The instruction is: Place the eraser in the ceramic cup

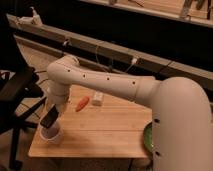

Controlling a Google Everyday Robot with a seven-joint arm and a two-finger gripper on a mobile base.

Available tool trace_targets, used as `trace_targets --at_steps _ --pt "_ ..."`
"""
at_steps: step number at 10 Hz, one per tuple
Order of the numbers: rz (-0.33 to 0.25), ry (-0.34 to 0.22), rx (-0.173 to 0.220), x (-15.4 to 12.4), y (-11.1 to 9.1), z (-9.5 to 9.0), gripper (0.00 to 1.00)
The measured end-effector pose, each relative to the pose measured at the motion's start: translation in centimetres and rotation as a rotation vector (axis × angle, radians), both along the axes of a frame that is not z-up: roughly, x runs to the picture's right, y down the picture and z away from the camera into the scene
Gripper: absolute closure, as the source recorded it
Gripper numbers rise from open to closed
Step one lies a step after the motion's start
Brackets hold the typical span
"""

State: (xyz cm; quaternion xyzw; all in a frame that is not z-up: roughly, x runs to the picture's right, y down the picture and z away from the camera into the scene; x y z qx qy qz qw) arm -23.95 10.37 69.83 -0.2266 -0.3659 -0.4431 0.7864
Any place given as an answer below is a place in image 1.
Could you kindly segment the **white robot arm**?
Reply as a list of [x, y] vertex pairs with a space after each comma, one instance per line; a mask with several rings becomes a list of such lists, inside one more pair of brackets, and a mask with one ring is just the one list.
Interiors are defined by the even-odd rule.
[[80, 85], [151, 108], [153, 171], [213, 171], [213, 113], [197, 82], [87, 70], [73, 55], [50, 63], [47, 75], [47, 97], [55, 105]]

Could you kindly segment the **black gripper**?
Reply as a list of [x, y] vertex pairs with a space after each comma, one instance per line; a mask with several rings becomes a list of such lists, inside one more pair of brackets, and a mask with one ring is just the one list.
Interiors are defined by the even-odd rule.
[[45, 128], [50, 128], [57, 120], [59, 112], [56, 106], [53, 106], [50, 111], [42, 118], [40, 124]]

